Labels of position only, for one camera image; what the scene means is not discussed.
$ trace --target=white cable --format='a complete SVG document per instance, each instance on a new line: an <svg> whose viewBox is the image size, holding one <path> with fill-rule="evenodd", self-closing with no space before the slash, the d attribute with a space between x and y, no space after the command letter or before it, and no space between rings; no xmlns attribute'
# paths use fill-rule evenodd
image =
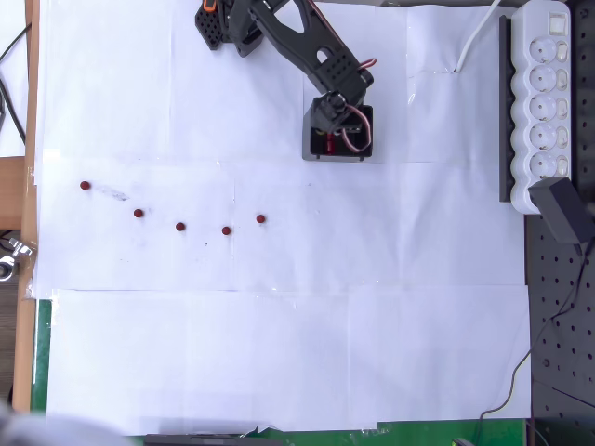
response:
<svg viewBox="0 0 595 446"><path fill-rule="evenodd" d="M473 42L473 40L477 36L477 33L483 27L483 25L490 18L490 16L492 15L492 12L494 12L494 9L496 9L496 7L498 6L499 3L500 3L500 0L494 0L494 2L492 3L492 5L490 6L490 8L485 13L485 17L483 17L483 20L480 22L479 25L477 25L477 28L475 28L475 31L469 37L469 39L467 39L467 43L465 44L465 46L463 46L463 52L461 53L461 57L458 58L458 64L456 65L455 72L460 72L461 71L461 67L463 66L463 63L465 62L465 58L467 57L467 52L469 51L469 47L471 46L471 43Z"/></svg>

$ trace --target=metal clamp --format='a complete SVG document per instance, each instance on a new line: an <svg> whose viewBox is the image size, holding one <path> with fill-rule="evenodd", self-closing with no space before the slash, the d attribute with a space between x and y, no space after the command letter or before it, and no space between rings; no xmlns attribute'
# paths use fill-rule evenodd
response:
<svg viewBox="0 0 595 446"><path fill-rule="evenodd" d="M14 275L16 270L16 258L18 256L30 256L33 249L17 239L8 241L14 248L12 255L6 255L0 258L0 282L7 282Z"/></svg>

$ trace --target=red wire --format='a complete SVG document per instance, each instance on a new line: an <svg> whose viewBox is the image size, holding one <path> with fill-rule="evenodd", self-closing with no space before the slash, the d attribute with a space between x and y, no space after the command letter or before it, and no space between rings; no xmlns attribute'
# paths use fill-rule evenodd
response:
<svg viewBox="0 0 595 446"><path fill-rule="evenodd" d="M353 153L360 153L362 151L365 151L370 146L370 144L372 144L372 129L370 128L370 121L368 121L368 118L365 116L365 114L363 114L357 108L353 107L350 104L346 104L345 106L348 109L350 109L353 113L357 114L360 118L362 118L368 142L361 149L358 149L353 144L351 144L351 141L347 136L347 131L345 130L345 128L341 129L341 137L343 138L343 142L345 142L345 145L349 148L350 151L352 151Z"/></svg>
<svg viewBox="0 0 595 446"><path fill-rule="evenodd" d="M364 60L362 63L360 63L360 68L370 68L373 67L374 65L376 65L377 59L376 58L371 58L368 60Z"/></svg>

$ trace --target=black pegboard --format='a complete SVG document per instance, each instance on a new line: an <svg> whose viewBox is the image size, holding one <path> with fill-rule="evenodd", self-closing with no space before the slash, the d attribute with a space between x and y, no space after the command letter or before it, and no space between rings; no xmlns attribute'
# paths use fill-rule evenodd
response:
<svg viewBox="0 0 595 446"><path fill-rule="evenodd" d="M573 183L595 201L595 0L570 1ZM526 218L531 339L575 286L581 257L556 243L541 216ZM533 414L550 446L595 445L595 255L586 261L572 311L549 323L532 354Z"/></svg>
<svg viewBox="0 0 595 446"><path fill-rule="evenodd" d="M574 183L585 202L595 201L595 1L567 4L573 11Z"/></svg>

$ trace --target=power strip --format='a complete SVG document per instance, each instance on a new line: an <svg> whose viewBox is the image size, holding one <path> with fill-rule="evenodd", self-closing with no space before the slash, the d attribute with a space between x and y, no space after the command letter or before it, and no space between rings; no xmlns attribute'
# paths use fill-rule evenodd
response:
<svg viewBox="0 0 595 446"><path fill-rule="evenodd" d="M571 176L570 25L570 10L558 1L530 0L512 15L510 201L522 214L539 214L529 196L537 181Z"/></svg>

